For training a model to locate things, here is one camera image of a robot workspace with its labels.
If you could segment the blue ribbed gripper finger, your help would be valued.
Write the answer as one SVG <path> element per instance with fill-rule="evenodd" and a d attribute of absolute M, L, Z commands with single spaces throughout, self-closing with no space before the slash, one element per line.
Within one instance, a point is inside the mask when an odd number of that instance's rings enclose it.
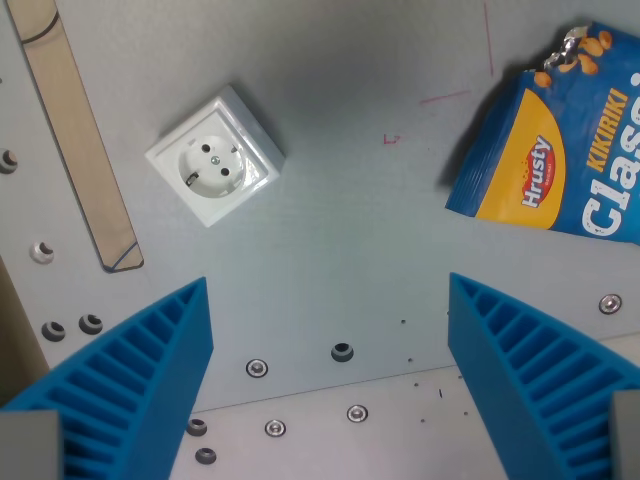
<path fill-rule="evenodd" d="M 566 323 L 453 273 L 448 347 L 510 479 L 610 479 L 609 409 L 639 369 Z"/>
<path fill-rule="evenodd" d="M 166 479 L 213 349 L 199 278 L 99 334 L 4 409 L 58 413 L 66 479 Z"/>

